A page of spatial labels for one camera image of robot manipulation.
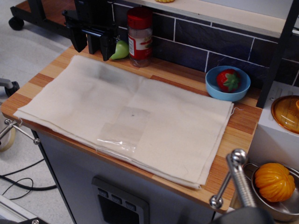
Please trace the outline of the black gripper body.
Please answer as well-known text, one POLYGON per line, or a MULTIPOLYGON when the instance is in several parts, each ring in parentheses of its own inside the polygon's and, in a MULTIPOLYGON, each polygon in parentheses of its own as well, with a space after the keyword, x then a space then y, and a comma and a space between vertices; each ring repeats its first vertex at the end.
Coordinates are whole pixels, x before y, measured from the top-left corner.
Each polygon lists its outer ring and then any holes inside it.
POLYGON ((74 10, 64 10, 65 25, 74 34, 96 37, 117 36, 113 16, 113 0, 76 0, 74 10))

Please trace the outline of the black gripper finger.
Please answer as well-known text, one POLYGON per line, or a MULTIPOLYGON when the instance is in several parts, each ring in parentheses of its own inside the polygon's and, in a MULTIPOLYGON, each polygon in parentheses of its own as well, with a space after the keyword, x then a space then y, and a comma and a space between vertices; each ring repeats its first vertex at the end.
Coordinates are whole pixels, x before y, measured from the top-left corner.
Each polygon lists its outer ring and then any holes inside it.
POLYGON ((81 52, 87 46, 87 37, 83 29, 70 27, 71 42, 77 52, 81 52))
POLYGON ((100 35, 100 50, 104 61, 107 61, 115 53, 116 43, 116 31, 107 31, 100 35))

